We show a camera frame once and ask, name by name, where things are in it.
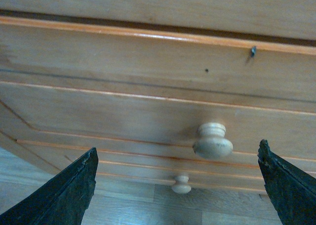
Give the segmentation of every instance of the light wood furniture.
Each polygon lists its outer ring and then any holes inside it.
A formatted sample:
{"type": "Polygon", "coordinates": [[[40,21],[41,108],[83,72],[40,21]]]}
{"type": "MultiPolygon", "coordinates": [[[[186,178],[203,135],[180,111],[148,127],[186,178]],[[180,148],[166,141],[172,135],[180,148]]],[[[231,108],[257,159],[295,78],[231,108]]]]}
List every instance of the light wood furniture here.
{"type": "Polygon", "coordinates": [[[264,193],[265,138],[316,176],[313,4],[0,0],[48,14],[1,13],[1,146],[50,173],[97,147],[100,177],[264,193]],[[234,151],[209,161],[192,145],[212,121],[234,151]]]}

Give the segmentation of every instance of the drawer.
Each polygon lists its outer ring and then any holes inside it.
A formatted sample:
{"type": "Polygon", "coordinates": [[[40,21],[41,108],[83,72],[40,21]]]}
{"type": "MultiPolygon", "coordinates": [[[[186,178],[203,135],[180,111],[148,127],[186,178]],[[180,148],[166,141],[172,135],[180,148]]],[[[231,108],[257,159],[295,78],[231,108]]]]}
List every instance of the drawer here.
{"type": "MultiPolygon", "coordinates": [[[[17,143],[30,150],[53,148],[64,151],[63,155],[67,155],[71,161],[76,160],[81,155],[80,153],[83,154],[82,151],[88,151],[90,148],[96,147],[99,158],[105,161],[145,162],[146,165],[151,166],[168,165],[171,168],[178,167],[185,170],[194,169],[195,171],[204,172],[261,176],[257,153],[234,151],[226,157],[217,160],[207,160],[197,157],[192,152],[191,146],[185,147],[75,135],[51,135],[49,132],[41,132],[35,136],[29,134],[28,136],[36,141],[20,139],[17,140],[17,143]]],[[[286,156],[283,156],[283,158],[310,175],[316,176],[316,160],[286,156]]]]}
{"type": "MultiPolygon", "coordinates": [[[[315,158],[314,113],[5,82],[0,87],[0,99],[37,132],[191,147],[198,126],[217,121],[235,151],[256,154],[265,138],[277,154],[315,158]]],[[[23,137],[18,127],[4,127],[23,137]]]]}
{"type": "Polygon", "coordinates": [[[0,0],[0,8],[277,37],[316,37],[315,0],[0,0]]]}
{"type": "MultiPolygon", "coordinates": [[[[80,157],[83,150],[65,150],[61,148],[41,147],[27,145],[27,149],[33,151],[48,162],[56,164],[58,162],[59,168],[67,167],[74,159],[80,157]]],[[[126,177],[134,179],[135,181],[143,180],[148,183],[157,183],[170,185],[174,183],[174,177],[178,174],[186,173],[190,177],[190,183],[193,187],[198,188],[226,188],[234,190],[246,190],[255,192],[264,192],[264,181],[261,175],[250,176],[251,170],[244,170],[243,174],[223,173],[225,167],[222,168],[222,173],[212,172],[210,170],[192,170],[185,168],[184,165],[163,164],[161,161],[158,165],[153,166],[154,161],[146,163],[143,159],[138,158],[138,163],[126,163],[126,158],[121,160],[112,157],[109,161],[110,155],[98,152],[99,165],[97,174],[111,177],[126,177]]]]}
{"type": "MultiPolygon", "coordinates": [[[[258,47],[251,58],[251,46],[110,35],[102,26],[104,34],[61,29],[61,23],[46,28],[0,25],[3,71],[33,74],[26,81],[50,76],[50,82],[64,81],[68,87],[90,80],[103,84],[101,90],[110,82],[213,92],[234,99],[316,100],[316,48],[295,54],[258,47]]],[[[47,79],[38,83],[47,84],[47,79]]]]}

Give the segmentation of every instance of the wooden drawer knob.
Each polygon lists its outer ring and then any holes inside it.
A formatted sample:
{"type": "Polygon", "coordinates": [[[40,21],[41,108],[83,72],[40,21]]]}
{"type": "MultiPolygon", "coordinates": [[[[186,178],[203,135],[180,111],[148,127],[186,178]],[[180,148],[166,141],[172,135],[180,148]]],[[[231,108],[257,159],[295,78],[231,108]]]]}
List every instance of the wooden drawer knob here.
{"type": "Polygon", "coordinates": [[[225,139],[226,128],[220,123],[206,123],[198,130],[199,140],[193,145],[194,152],[207,159],[219,159],[233,151],[233,144],[225,139]]]}
{"type": "Polygon", "coordinates": [[[186,194],[191,190],[191,186],[188,184],[188,176],[177,176],[175,177],[176,183],[171,187],[172,190],[178,194],[186,194]]]}

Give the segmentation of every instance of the drawer front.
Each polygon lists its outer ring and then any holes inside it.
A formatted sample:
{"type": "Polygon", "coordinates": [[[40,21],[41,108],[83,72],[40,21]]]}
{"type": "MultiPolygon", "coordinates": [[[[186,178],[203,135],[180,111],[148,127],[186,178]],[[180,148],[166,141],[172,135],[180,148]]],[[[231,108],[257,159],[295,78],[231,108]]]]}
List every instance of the drawer front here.
{"type": "Polygon", "coordinates": [[[0,0],[7,10],[302,39],[316,37],[315,7],[315,0],[0,0]]]}
{"type": "MultiPolygon", "coordinates": [[[[41,147],[33,145],[24,145],[27,149],[36,153],[48,162],[56,164],[62,169],[67,167],[74,159],[80,157],[84,150],[66,150],[61,148],[41,147]]],[[[126,158],[117,158],[116,160],[109,157],[106,153],[98,152],[99,165],[97,173],[103,176],[116,176],[134,178],[135,180],[144,180],[148,183],[157,183],[170,185],[173,183],[174,177],[179,174],[187,174],[190,177],[190,184],[199,188],[226,188],[235,190],[246,190],[255,192],[264,192],[264,181],[262,176],[251,175],[249,170],[239,169],[241,174],[234,172],[227,173],[229,168],[225,167],[221,172],[212,172],[211,170],[203,171],[192,170],[184,165],[174,164],[173,166],[163,164],[153,166],[154,161],[146,163],[138,158],[138,163],[126,162],[126,158]]]]}
{"type": "Polygon", "coordinates": [[[265,138],[280,155],[315,158],[314,113],[5,82],[0,99],[43,132],[190,147],[199,125],[217,121],[236,151],[257,153],[265,138]]]}
{"type": "Polygon", "coordinates": [[[310,54],[258,50],[251,58],[250,48],[63,31],[58,25],[56,30],[0,25],[3,71],[34,74],[28,79],[50,76],[68,86],[96,81],[103,90],[108,83],[124,83],[235,99],[316,100],[316,49],[310,54]]]}

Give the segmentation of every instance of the wooden floor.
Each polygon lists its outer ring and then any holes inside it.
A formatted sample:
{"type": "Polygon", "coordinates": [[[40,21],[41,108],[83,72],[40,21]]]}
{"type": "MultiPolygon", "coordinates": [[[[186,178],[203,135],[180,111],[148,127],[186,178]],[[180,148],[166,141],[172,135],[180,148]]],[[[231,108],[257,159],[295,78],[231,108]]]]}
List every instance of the wooden floor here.
{"type": "MultiPolygon", "coordinates": [[[[53,175],[0,148],[0,213],[53,175]]],[[[280,225],[266,195],[170,187],[97,178],[83,225],[280,225]]]]}

